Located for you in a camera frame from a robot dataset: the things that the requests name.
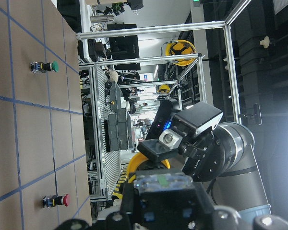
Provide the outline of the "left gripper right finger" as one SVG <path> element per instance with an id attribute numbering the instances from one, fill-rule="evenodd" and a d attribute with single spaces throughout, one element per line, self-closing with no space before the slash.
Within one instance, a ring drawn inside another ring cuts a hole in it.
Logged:
<path id="1" fill-rule="evenodd" d="M 201 183 L 193 182 L 195 188 L 194 230 L 213 230 L 215 208 Z"/>

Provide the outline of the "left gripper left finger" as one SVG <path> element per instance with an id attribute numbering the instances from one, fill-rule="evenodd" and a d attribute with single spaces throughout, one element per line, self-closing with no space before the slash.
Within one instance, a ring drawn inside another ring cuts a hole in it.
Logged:
<path id="1" fill-rule="evenodd" d="M 141 205 L 138 189 L 133 183 L 125 183 L 120 206 L 120 230 L 139 230 L 141 228 Z"/>

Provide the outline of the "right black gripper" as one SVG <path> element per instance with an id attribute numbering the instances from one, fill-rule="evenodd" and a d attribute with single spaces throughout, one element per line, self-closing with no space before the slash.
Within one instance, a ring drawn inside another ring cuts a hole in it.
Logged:
<path id="1" fill-rule="evenodd" d="M 140 142 L 137 149 L 152 162 L 160 162 L 179 154 L 187 160 L 182 171 L 195 182 L 208 182 L 220 176 L 228 168 L 224 130 L 217 127 L 197 134 L 194 129 L 184 135 L 182 142 L 162 143 L 159 139 Z"/>

